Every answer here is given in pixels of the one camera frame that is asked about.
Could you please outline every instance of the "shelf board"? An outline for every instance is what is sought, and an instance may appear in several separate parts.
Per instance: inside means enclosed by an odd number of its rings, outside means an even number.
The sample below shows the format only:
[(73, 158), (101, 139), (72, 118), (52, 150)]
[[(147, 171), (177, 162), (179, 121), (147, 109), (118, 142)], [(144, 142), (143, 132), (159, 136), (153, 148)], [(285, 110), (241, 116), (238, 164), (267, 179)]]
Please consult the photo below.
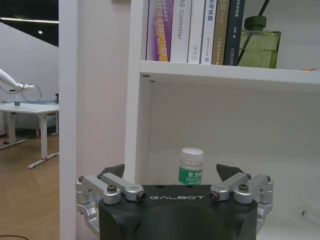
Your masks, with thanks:
[(141, 76), (160, 83), (320, 94), (320, 72), (141, 60)]

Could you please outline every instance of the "white bottle cap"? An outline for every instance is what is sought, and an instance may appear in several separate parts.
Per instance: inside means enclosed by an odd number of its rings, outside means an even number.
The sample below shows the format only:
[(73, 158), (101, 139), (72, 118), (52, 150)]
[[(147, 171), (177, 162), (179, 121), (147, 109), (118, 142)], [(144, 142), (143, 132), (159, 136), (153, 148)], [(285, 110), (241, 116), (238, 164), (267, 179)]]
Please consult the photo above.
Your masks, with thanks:
[(181, 150), (180, 159), (187, 164), (202, 164), (204, 162), (204, 151), (186, 147)]

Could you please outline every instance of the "book spine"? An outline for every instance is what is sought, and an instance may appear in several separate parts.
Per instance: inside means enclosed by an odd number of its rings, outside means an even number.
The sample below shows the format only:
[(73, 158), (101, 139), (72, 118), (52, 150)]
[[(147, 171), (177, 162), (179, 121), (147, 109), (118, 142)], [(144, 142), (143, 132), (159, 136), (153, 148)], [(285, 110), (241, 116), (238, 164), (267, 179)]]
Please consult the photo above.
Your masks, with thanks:
[(150, 0), (146, 59), (170, 61), (174, 0)]
[(241, 28), (244, 19), (244, 10), (245, 0), (230, 0), (224, 65), (238, 65)]
[(199, 64), (206, 0), (193, 0), (191, 6), (188, 63)]
[(229, 0), (217, 0), (212, 64), (223, 65), (229, 14)]
[(174, 0), (170, 61), (186, 63), (190, 33), (192, 0)]
[(201, 64), (211, 64), (216, 23), (217, 0), (206, 0), (203, 20)]

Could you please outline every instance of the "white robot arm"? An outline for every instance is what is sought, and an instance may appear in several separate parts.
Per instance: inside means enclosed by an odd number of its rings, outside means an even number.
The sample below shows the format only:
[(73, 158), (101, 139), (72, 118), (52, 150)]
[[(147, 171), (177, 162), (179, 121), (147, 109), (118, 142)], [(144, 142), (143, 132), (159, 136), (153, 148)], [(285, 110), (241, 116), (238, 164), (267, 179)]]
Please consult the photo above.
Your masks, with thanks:
[(37, 88), (35, 85), (24, 84), (21, 82), (16, 82), (11, 76), (5, 73), (3, 70), (0, 69), (0, 82), (3, 82), (10, 87), (14, 88), (16, 92), (20, 91), (35, 91)]

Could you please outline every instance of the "green bottle label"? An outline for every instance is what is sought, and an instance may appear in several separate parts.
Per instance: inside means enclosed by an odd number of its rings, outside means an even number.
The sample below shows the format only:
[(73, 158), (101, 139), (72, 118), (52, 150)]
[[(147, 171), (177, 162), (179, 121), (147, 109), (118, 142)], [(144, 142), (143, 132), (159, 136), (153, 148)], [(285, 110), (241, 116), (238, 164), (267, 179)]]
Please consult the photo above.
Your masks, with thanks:
[(182, 167), (179, 169), (179, 182), (184, 185), (199, 185), (202, 180), (201, 170), (187, 170)]

